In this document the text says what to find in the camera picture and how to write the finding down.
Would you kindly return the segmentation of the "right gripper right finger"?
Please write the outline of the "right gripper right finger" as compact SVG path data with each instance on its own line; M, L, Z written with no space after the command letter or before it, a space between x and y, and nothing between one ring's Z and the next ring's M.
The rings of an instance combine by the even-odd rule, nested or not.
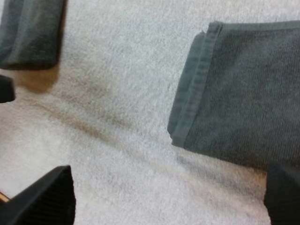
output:
M272 225L300 223L300 170L289 165L268 166L264 205Z

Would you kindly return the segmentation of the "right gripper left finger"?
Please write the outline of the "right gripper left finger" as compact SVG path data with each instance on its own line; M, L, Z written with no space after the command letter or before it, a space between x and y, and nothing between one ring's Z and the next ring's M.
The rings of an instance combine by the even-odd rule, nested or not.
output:
M2 225L72 225L75 192L71 166L58 166L0 205Z

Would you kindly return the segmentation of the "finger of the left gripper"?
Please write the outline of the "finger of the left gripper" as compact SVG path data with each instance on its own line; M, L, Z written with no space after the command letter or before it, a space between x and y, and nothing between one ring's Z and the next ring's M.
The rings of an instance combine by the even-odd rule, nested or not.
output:
M0 75L0 103L15 100L14 81L10 77Z

